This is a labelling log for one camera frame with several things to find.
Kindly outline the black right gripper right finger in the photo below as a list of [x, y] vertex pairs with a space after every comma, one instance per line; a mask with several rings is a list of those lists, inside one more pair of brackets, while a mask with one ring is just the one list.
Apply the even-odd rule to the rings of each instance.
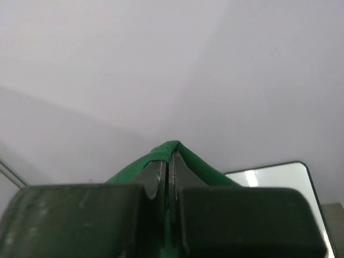
[[169, 225], [178, 257], [325, 257], [307, 199], [293, 188], [208, 183], [178, 152], [169, 162]]

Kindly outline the white dry-erase board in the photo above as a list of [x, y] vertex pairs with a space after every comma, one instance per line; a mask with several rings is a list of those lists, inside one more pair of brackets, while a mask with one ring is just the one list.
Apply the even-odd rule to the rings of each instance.
[[261, 168], [234, 171], [225, 174], [229, 179], [246, 187], [292, 188], [308, 201], [327, 247], [327, 257], [338, 255], [333, 245], [327, 222], [316, 192], [312, 176], [306, 164], [295, 161]]

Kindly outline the green t-shirt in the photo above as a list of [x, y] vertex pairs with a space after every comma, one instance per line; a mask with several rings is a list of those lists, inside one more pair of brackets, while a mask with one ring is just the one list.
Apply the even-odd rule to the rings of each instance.
[[[171, 158], [174, 152], [179, 152], [186, 166], [206, 185], [217, 187], [239, 188], [241, 185], [226, 177], [224, 174], [207, 164], [197, 154], [185, 147], [180, 141], [167, 141], [149, 153], [132, 162], [123, 168], [120, 172], [110, 178], [107, 183], [117, 184], [133, 180], [138, 176], [151, 162], [165, 162], [172, 164]], [[171, 208], [175, 207], [173, 199], [165, 197], [166, 201], [166, 229], [165, 229], [165, 247], [161, 249], [161, 257], [178, 257], [178, 249], [173, 246], [173, 229], [170, 226]]]

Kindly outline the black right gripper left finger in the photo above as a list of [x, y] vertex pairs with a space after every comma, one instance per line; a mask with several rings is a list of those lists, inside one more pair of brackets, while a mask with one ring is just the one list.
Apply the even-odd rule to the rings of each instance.
[[34, 185], [1, 219], [1, 257], [160, 257], [164, 161], [116, 184]]

